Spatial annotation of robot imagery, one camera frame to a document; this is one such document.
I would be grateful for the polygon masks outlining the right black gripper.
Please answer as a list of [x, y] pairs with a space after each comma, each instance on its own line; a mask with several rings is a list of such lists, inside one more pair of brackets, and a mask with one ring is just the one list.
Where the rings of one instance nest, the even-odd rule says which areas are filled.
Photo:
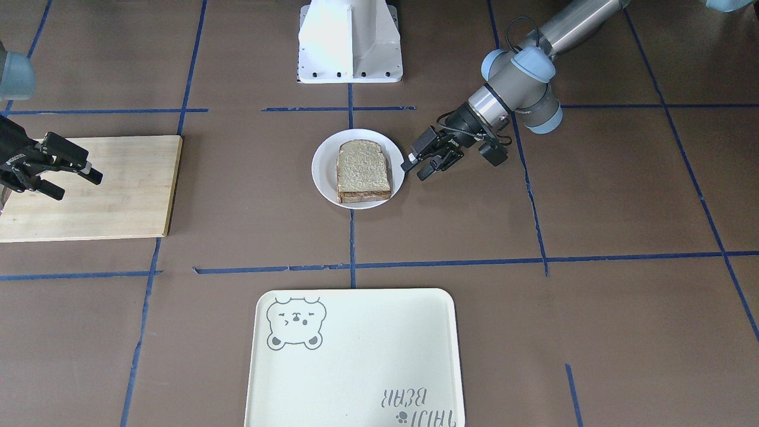
[[86, 149], [57, 133], [46, 133], [43, 140], [35, 140], [21, 125], [1, 117], [2, 185], [12, 191], [36, 192], [62, 200], [65, 189], [40, 178], [41, 164], [45, 164], [46, 172], [74, 173], [92, 184], [101, 184], [103, 174], [92, 167], [88, 156]]

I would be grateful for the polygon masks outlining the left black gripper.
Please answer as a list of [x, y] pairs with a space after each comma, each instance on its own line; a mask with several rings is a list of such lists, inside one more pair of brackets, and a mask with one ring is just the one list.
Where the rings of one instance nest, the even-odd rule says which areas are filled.
[[463, 156], [463, 148], [480, 142], [494, 140], [494, 130], [469, 104], [460, 105], [455, 111], [438, 118], [440, 132], [433, 126], [426, 129], [410, 146], [412, 151], [401, 167], [405, 173], [414, 170], [423, 160], [428, 165], [417, 172], [417, 178], [425, 181], [434, 172], [445, 172]]

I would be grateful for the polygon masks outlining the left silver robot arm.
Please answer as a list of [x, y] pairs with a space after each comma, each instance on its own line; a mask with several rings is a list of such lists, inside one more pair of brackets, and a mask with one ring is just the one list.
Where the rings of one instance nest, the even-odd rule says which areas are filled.
[[491, 51], [480, 68], [483, 85], [415, 140], [402, 170], [425, 180], [452, 167], [476, 143], [485, 160], [501, 165], [511, 143], [501, 131], [513, 114], [520, 114], [533, 133], [555, 130], [563, 111], [551, 85], [554, 59], [587, 41], [627, 6], [626, 1], [572, 1], [520, 43], [507, 40], [506, 48]]

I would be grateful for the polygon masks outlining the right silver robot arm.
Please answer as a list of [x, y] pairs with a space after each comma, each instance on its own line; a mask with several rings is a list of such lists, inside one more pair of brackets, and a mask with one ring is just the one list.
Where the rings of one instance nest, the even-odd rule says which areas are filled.
[[[26, 100], [36, 89], [36, 76], [30, 59], [1, 46], [2, 100]], [[1, 118], [1, 183], [17, 193], [36, 192], [62, 200], [65, 189], [44, 180], [45, 172], [69, 172], [98, 186], [103, 174], [92, 167], [89, 152], [54, 132], [41, 141], [11, 119]]]

